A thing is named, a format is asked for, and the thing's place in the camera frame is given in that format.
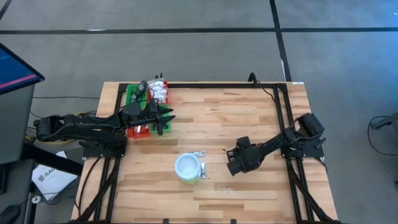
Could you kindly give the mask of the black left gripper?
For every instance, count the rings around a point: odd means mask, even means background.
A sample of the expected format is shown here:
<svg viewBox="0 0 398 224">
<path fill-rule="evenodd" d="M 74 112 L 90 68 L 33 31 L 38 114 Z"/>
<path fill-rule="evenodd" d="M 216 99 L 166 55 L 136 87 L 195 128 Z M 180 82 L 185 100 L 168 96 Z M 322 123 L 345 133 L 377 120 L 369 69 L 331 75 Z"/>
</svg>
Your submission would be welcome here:
<svg viewBox="0 0 398 224">
<path fill-rule="evenodd" d="M 175 118 L 175 115 L 162 116 L 173 111 L 168 105 L 158 105 L 155 101 L 148 102 L 146 113 L 150 119 L 150 125 L 159 136 L 163 135 L 164 125 Z"/>
</svg>

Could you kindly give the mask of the white cotton pads bag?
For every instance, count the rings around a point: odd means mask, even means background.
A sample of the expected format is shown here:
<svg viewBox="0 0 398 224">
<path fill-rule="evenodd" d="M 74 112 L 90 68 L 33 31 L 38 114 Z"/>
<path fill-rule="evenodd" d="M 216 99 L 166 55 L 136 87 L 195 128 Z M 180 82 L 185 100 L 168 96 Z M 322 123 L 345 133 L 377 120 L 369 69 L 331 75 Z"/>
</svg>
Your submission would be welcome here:
<svg viewBox="0 0 398 224">
<path fill-rule="evenodd" d="M 165 83 L 163 78 L 156 78 L 147 82 L 148 89 L 154 89 L 155 91 L 165 89 Z"/>
<path fill-rule="evenodd" d="M 167 90 L 166 89 L 151 89 L 151 96 L 159 101 L 159 103 L 167 102 Z"/>
</svg>

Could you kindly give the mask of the grey Dove deodorant stick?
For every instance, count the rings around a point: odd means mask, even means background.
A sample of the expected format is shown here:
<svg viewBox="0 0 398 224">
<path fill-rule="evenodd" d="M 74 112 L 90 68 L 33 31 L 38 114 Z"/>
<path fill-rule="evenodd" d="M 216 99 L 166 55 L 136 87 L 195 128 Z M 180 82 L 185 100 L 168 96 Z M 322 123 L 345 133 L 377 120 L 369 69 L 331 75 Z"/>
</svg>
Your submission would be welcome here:
<svg viewBox="0 0 398 224">
<path fill-rule="evenodd" d="M 131 95 L 131 103 L 133 102 L 143 102 L 144 97 L 146 96 L 147 91 L 147 81 L 142 80 L 140 84 L 138 84 L 135 92 Z"/>
</svg>

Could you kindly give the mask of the green disinfecting wipes canister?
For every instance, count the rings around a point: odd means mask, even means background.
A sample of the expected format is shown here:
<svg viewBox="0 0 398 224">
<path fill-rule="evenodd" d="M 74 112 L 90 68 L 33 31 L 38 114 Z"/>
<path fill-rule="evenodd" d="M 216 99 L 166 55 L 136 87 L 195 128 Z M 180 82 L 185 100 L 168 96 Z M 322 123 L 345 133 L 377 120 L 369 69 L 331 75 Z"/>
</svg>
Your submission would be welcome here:
<svg viewBox="0 0 398 224">
<path fill-rule="evenodd" d="M 178 178 L 186 184 L 196 184 L 201 177 L 201 162 L 192 153 L 184 153 L 177 157 L 174 164 L 175 173 Z"/>
</svg>

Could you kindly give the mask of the green plastic basket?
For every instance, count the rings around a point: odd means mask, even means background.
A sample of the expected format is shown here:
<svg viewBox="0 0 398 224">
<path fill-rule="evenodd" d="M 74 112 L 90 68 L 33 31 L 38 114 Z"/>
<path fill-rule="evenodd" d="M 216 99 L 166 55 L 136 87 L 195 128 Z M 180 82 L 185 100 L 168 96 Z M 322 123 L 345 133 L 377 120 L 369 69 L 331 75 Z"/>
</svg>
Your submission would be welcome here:
<svg viewBox="0 0 398 224">
<path fill-rule="evenodd" d="M 126 100 L 125 104 L 128 105 L 131 102 L 131 96 L 135 94 L 138 84 L 135 85 L 128 85 L 126 88 Z M 147 104 L 147 91 L 145 91 L 141 96 L 137 97 L 137 101 L 140 103 L 142 109 L 146 107 Z"/>
<path fill-rule="evenodd" d="M 169 132 L 171 130 L 171 123 L 168 122 L 163 126 L 163 133 Z M 149 125 L 149 132 L 157 134 L 157 126 L 155 123 Z"/>
</svg>

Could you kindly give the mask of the black kiosk base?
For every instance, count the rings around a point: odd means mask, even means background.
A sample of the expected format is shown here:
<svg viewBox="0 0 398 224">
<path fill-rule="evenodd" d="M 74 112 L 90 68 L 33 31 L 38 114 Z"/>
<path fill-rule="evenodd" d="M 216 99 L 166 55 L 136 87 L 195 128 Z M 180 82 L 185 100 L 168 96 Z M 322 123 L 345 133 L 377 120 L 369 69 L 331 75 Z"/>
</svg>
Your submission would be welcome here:
<svg viewBox="0 0 398 224">
<path fill-rule="evenodd" d="M 40 165 L 55 168 L 74 175 L 81 175 L 83 170 L 82 164 L 47 152 L 33 144 L 23 144 L 21 159 L 32 159 Z"/>
</svg>

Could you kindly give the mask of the white printed paper bag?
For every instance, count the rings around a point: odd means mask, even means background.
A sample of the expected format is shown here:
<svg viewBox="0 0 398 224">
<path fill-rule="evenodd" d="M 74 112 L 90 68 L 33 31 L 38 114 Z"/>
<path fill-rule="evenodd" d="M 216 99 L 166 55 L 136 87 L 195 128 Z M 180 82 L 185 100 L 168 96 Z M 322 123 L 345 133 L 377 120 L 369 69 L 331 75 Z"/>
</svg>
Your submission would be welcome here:
<svg viewBox="0 0 398 224">
<path fill-rule="evenodd" d="M 32 172 L 32 181 L 46 200 L 54 199 L 78 176 L 39 164 Z"/>
</svg>

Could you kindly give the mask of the grey stand leg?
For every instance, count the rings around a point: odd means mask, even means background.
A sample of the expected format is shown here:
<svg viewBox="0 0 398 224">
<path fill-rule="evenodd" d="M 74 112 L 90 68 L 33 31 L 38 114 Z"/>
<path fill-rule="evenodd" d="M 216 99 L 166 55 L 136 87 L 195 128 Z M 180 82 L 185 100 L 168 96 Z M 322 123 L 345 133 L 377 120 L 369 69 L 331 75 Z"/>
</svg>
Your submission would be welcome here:
<svg viewBox="0 0 398 224">
<path fill-rule="evenodd" d="M 392 126 L 398 132 L 398 113 L 390 116 L 383 116 L 381 120 L 371 123 L 373 129 L 380 129 L 384 126 Z"/>
</svg>

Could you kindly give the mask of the blue screen kiosk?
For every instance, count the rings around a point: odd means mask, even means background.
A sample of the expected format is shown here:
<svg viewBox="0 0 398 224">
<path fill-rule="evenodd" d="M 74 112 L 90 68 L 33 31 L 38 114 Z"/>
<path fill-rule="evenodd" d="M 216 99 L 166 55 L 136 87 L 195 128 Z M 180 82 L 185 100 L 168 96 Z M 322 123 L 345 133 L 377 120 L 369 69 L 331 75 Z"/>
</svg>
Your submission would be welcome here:
<svg viewBox="0 0 398 224">
<path fill-rule="evenodd" d="M 0 43 L 0 164 L 21 158 L 34 85 L 45 78 Z"/>
</svg>

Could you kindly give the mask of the black computer mouse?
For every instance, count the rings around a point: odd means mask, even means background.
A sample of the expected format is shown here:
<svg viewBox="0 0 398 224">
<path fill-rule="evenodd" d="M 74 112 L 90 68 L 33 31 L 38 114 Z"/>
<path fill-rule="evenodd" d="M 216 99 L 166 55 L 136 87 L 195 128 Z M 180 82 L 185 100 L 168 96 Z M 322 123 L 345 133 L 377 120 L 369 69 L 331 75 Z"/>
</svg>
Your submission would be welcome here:
<svg viewBox="0 0 398 224">
<path fill-rule="evenodd" d="M 13 224 L 20 215 L 21 208 L 18 205 L 10 205 L 0 212 L 0 224 Z"/>
</svg>

